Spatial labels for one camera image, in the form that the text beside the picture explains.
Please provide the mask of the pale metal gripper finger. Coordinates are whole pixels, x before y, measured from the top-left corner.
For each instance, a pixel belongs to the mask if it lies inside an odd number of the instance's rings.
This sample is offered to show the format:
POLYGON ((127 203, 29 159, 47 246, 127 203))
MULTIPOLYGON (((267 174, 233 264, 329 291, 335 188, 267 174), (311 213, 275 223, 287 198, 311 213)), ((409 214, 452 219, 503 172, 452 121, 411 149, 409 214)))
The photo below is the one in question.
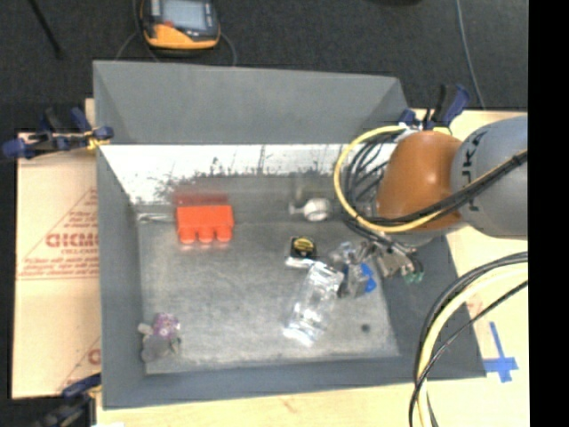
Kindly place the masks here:
POLYGON ((343 267, 350 264, 359 264, 364 261, 370 250, 367 242, 355 244, 351 241, 340 243, 329 254, 328 258, 334 267, 343 267))
POLYGON ((356 298, 360 295, 360 269, 358 267, 345 267, 342 270, 342 281, 338 289, 338 296, 343 298, 356 298))

